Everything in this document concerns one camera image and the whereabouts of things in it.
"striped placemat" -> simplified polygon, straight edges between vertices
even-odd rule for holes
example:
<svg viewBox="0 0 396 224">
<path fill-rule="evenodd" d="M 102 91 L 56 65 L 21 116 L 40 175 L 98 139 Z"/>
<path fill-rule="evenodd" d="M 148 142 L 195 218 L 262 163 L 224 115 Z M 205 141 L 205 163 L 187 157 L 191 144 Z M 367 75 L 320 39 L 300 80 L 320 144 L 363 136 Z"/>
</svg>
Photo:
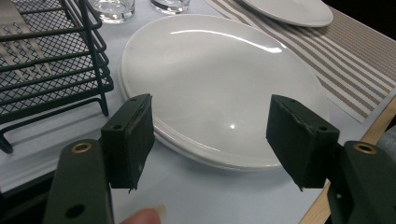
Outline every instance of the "striped placemat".
<svg viewBox="0 0 396 224">
<path fill-rule="evenodd" d="M 396 86 L 396 41 L 333 8 L 330 25 L 307 28 L 272 20 L 234 0 L 206 2 L 293 50 L 313 68 L 328 98 L 360 122 Z"/>
</svg>

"wooden table edge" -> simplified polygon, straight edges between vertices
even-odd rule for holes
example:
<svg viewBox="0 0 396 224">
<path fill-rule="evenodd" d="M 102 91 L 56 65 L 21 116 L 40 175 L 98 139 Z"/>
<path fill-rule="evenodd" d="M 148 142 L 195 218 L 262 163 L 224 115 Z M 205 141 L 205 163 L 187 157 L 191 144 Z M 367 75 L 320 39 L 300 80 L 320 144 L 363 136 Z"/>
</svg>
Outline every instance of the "wooden table edge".
<svg viewBox="0 0 396 224">
<path fill-rule="evenodd" d="M 366 134 L 361 138 L 362 142 L 376 145 L 382 136 L 382 133 L 387 129 L 390 122 L 396 114 L 396 97 L 382 111 L 379 117 L 375 120 L 373 125 L 369 128 Z M 325 223 L 330 216 L 329 202 L 327 201 L 327 191 L 330 183 L 328 183 L 319 196 L 315 199 L 314 203 L 305 213 L 301 219 L 301 224 L 306 223 Z"/>
</svg>

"table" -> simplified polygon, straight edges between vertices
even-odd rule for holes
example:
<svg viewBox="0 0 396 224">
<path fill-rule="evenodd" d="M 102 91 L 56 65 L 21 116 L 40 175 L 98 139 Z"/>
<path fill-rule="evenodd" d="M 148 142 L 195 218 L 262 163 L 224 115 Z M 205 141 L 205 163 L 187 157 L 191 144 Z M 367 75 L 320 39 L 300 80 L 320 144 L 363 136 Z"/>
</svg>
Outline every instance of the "table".
<svg viewBox="0 0 396 224">
<path fill-rule="evenodd" d="M 204 0 L 191 0 L 189 14 L 223 17 Z M 115 90 L 106 95 L 110 116 L 122 105 L 118 63 L 129 37 L 144 24 L 163 18 L 149 0 L 136 0 L 134 18 L 123 25 L 105 24 L 100 33 Z M 329 101 L 331 123 L 341 130 L 340 144 L 359 140 L 373 124 L 395 90 L 360 123 Z M 7 191 L 55 169 L 60 150 L 78 139 L 100 136 L 107 118 L 97 104 L 25 126 L 7 133 L 14 146 L 0 155 L 0 189 Z M 256 173 L 220 170 L 191 161 L 160 142 L 152 149 L 138 189 L 113 189 L 116 222 L 145 208 L 164 204 L 164 223 L 296 223 L 320 194 L 320 189 L 300 192 L 282 168 Z"/>
</svg>

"dish rack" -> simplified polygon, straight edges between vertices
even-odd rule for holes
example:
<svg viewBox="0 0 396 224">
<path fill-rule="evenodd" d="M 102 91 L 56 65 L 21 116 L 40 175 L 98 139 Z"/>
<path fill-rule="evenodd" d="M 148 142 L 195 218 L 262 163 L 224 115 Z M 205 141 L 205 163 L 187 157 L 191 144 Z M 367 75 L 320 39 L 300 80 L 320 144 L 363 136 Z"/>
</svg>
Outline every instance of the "dish rack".
<svg viewBox="0 0 396 224">
<path fill-rule="evenodd" d="M 0 48 L 8 54 L 0 54 L 0 125 L 12 121 L 0 130 L 6 153 L 13 149 L 4 133 L 23 125 L 93 102 L 108 116 L 105 92 L 114 89 L 97 31 L 102 23 L 86 0 L 13 2 L 31 33 L 12 35 L 0 27 L 7 33 L 0 35 Z"/>
</svg>

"ceramic plate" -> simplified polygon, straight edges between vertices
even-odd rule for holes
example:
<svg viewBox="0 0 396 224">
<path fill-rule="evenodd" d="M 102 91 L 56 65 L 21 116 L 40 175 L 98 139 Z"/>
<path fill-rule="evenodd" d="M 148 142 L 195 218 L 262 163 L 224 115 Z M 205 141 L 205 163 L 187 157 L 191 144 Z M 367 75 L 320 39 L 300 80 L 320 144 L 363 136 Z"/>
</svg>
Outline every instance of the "ceramic plate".
<svg viewBox="0 0 396 224">
<path fill-rule="evenodd" d="M 320 0 L 242 0 L 260 13 L 293 25 L 321 27 L 332 22 L 332 12 Z"/>
<path fill-rule="evenodd" d="M 226 169 L 280 165 L 265 139 L 272 94 L 329 117 L 303 61 L 269 35 L 223 18 L 179 15 L 147 24 L 122 53 L 120 82 L 126 97 L 152 94 L 158 140 Z"/>
</svg>

